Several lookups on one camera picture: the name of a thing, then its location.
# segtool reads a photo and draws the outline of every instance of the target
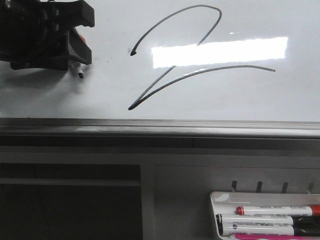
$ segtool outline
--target dark panel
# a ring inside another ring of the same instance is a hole
[[[140,180],[139,165],[68,165],[35,164],[39,179]]]
[[[34,178],[35,171],[32,164],[0,164],[1,178]]]
[[[192,138],[0,136],[0,146],[192,148]]]
[[[197,149],[251,149],[318,151],[320,140],[302,139],[248,139],[248,138],[195,138]]]
[[[142,240],[138,187],[40,189],[51,240]]]
[[[0,239],[50,239],[36,186],[1,186]]]

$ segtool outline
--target red marker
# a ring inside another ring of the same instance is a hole
[[[310,206],[238,206],[238,215],[320,216],[320,205]]]

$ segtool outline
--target metal hook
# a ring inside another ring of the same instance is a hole
[[[262,181],[258,181],[258,184],[256,186],[256,193],[261,193],[262,191]]]
[[[311,183],[309,184],[309,186],[308,186],[308,191],[307,191],[308,194],[311,194],[311,193],[312,193],[312,190],[314,189],[314,186],[315,186],[315,184],[314,184],[313,182],[311,182]]]
[[[281,190],[282,194],[286,194],[287,193],[288,185],[289,185],[289,183],[287,183],[287,182],[283,183],[282,190]]]
[[[232,181],[232,192],[235,193],[237,190],[237,181]]]

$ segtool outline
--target black marker line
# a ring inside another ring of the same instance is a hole
[[[145,37],[150,33],[152,32],[156,27],[158,27],[160,24],[162,24],[164,21],[168,20],[169,18],[179,14],[179,13],[182,13],[186,10],[189,10],[189,9],[193,9],[193,8],[200,8],[200,7],[203,7],[203,8],[210,8],[210,9],[214,9],[214,10],[217,10],[219,12],[219,18],[217,19],[217,21],[214,23],[214,25],[212,26],[212,28],[206,33],[206,35],[200,40],[200,42],[197,44],[197,46],[201,45],[206,39],[207,37],[213,32],[213,30],[218,26],[219,22],[221,21],[221,18],[222,18],[222,11],[217,8],[217,7],[214,7],[214,6],[209,6],[209,5],[194,5],[194,6],[189,6],[189,7],[186,7],[182,10],[179,10],[179,11],[176,11],[175,13],[165,17],[164,19],[162,19],[161,21],[159,21],[156,25],[154,25],[153,27],[151,27],[140,39],[139,41],[135,44],[134,48],[132,49],[131,51],[131,56],[134,56],[135,54],[137,54],[137,48],[138,46],[140,45],[140,43],[143,41],[143,39],[145,39]],[[161,79],[163,79],[167,74],[169,74],[173,69],[175,69],[177,66],[171,66],[166,72],[164,72],[160,77],[158,77],[135,101],[134,103],[131,105],[131,106],[134,106],[136,105],[142,98],[144,95],[146,95],[150,89],[152,89]]]
[[[270,71],[270,72],[275,72],[275,69],[272,68],[267,68],[267,67],[262,67],[262,66],[255,66],[255,65],[235,65],[235,66],[223,66],[223,67],[216,67],[216,68],[211,68],[211,69],[207,69],[207,70],[203,70],[203,71],[198,71],[198,72],[194,72],[191,73],[187,76],[183,76],[183,77],[179,77],[176,80],[173,80],[161,87],[159,87],[158,89],[154,90],[153,92],[149,93],[147,96],[141,98],[139,101],[135,102],[134,104],[132,104],[129,107],[129,110],[133,110],[135,109],[137,106],[139,106],[140,104],[142,104],[145,100],[147,100],[148,98],[152,97],[153,95],[155,95],[156,93],[160,92],[161,90],[177,83],[180,82],[184,79],[188,79],[200,74],[205,74],[205,73],[210,73],[210,72],[214,72],[214,71],[220,71],[220,70],[227,70],[227,69],[240,69],[240,68],[253,68],[253,69],[260,69],[260,70],[265,70],[265,71]]]
[[[130,53],[130,56],[134,56],[137,54],[137,48],[138,46],[140,45],[140,43],[145,39],[146,36],[149,35],[149,33],[151,33],[156,27],[158,27],[160,24],[162,24],[164,21],[168,20],[169,18],[179,14],[179,13],[182,13],[184,11],[187,11],[189,9],[194,9],[194,8],[210,8],[210,9],[214,9],[214,10],[217,10],[219,12],[219,18],[218,20],[216,21],[216,23],[213,25],[213,27],[208,31],[208,33],[201,39],[201,41],[197,44],[197,46],[199,46],[200,44],[202,44],[206,38],[212,33],[212,31],[216,28],[216,26],[219,24],[221,18],[222,18],[222,11],[217,8],[217,7],[214,7],[214,6],[209,6],[209,5],[193,5],[193,6],[189,6],[189,7],[186,7],[184,9],[181,9],[179,11],[176,11],[175,13],[172,13],[171,15],[165,17],[164,19],[162,19],[161,21],[159,21],[157,24],[155,24],[153,27],[151,27],[140,39],[139,41],[135,44],[134,48],[132,49],[131,53]]]

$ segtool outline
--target black marker cap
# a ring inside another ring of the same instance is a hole
[[[218,230],[219,234],[222,236],[224,234],[224,227],[222,226],[222,223],[218,223]]]
[[[303,237],[319,237],[320,227],[316,224],[301,224],[294,226],[294,235]]]
[[[313,216],[294,216],[292,217],[292,220],[293,220],[293,225],[315,223],[315,217]]]
[[[215,219],[218,224],[222,224],[222,215],[221,214],[215,215]]]

